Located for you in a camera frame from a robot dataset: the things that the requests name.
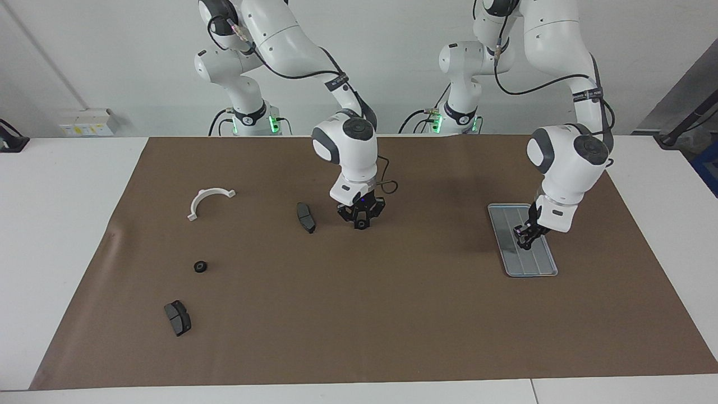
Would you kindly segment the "silver metal tray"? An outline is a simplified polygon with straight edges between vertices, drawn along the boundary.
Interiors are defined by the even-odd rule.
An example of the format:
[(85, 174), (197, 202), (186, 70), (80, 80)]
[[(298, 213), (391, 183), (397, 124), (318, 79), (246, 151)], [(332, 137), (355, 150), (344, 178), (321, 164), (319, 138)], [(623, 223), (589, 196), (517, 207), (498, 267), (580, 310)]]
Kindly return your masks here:
[(544, 236), (530, 250), (517, 244), (515, 228), (528, 221), (528, 204), (489, 204), (488, 215), (505, 273), (511, 278), (554, 277), (558, 268)]

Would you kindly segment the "thin grey brake pad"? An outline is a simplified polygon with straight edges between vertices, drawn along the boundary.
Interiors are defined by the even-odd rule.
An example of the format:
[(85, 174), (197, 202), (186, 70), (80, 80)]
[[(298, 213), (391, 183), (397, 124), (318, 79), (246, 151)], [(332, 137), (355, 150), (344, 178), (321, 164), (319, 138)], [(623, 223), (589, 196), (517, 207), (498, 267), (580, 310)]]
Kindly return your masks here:
[(302, 228), (308, 233), (315, 233), (316, 222), (313, 218), (310, 207), (303, 202), (298, 202), (296, 205), (296, 214), (298, 222)]

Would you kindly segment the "brown table mat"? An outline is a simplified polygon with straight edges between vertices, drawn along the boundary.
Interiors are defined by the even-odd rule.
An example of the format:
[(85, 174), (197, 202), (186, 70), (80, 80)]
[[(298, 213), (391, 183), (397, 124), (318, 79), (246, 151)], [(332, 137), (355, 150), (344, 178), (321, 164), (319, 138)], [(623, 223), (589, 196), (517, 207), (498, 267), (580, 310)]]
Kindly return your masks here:
[[(535, 194), (526, 143), (380, 139), (400, 189), (359, 231), (307, 138), (152, 138), (30, 388), (718, 373), (607, 174), (548, 235), (557, 276), (507, 276), (487, 207)], [(211, 187), (236, 196), (190, 222)]]

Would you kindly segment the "black pole stand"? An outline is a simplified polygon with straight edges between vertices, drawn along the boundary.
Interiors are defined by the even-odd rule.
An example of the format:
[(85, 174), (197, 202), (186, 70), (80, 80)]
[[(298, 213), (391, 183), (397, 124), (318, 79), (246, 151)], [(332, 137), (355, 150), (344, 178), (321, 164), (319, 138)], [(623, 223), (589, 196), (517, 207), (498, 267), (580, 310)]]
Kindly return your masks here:
[(658, 135), (656, 138), (657, 144), (662, 149), (673, 148), (682, 134), (702, 126), (703, 123), (707, 123), (716, 114), (718, 114), (718, 89), (713, 90), (707, 99), (703, 100), (695, 110), (692, 110), (671, 131), (664, 135)]

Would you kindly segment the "blue crate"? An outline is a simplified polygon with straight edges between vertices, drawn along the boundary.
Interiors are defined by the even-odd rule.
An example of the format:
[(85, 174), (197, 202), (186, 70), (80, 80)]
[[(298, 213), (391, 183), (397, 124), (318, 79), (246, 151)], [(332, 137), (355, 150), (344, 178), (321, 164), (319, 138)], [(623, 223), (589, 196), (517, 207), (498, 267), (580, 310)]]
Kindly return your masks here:
[(690, 165), (718, 199), (718, 141), (690, 161)]

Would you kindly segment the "grey panel board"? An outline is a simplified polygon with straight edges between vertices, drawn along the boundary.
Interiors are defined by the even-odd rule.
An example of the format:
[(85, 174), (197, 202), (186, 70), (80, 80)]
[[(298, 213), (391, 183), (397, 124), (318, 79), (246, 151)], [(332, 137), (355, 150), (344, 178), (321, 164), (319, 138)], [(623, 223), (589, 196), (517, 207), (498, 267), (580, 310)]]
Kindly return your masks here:
[(631, 135), (664, 135), (718, 89), (718, 43), (710, 46)]

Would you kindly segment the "thick grey brake pad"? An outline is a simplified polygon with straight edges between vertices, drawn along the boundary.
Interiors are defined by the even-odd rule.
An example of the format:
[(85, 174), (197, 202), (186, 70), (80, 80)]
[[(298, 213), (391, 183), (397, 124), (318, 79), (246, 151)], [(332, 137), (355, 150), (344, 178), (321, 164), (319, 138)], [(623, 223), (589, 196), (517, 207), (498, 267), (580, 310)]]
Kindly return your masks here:
[(173, 301), (164, 305), (164, 312), (176, 337), (180, 337), (192, 328), (190, 315), (182, 301)]

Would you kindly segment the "white box with yellow labels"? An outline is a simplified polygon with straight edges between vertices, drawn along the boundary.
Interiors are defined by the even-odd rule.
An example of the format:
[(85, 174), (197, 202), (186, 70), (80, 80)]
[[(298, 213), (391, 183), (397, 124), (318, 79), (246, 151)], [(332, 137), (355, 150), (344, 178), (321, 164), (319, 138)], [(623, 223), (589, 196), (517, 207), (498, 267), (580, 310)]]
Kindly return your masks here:
[(64, 136), (114, 136), (119, 123), (108, 108), (61, 110), (57, 121)]

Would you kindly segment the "black desk clamp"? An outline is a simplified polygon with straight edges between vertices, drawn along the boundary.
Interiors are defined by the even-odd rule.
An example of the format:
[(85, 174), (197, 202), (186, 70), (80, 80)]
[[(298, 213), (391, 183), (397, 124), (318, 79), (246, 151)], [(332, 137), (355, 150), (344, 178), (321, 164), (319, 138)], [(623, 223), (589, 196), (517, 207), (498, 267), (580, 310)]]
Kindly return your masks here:
[(16, 130), (6, 120), (0, 118), (0, 153), (20, 153), (30, 138)]

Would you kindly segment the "white curved plastic bracket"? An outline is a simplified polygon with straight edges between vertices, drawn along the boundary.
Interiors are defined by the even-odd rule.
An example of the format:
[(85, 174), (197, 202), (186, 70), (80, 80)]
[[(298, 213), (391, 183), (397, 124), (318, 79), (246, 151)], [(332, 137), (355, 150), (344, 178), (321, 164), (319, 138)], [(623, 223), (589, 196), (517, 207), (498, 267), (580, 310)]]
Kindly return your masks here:
[(198, 191), (197, 195), (195, 195), (190, 204), (190, 214), (187, 216), (187, 219), (190, 222), (197, 220), (199, 204), (211, 195), (224, 195), (225, 197), (231, 199), (236, 196), (236, 191), (223, 189), (222, 187), (211, 187), (210, 189), (202, 189)]

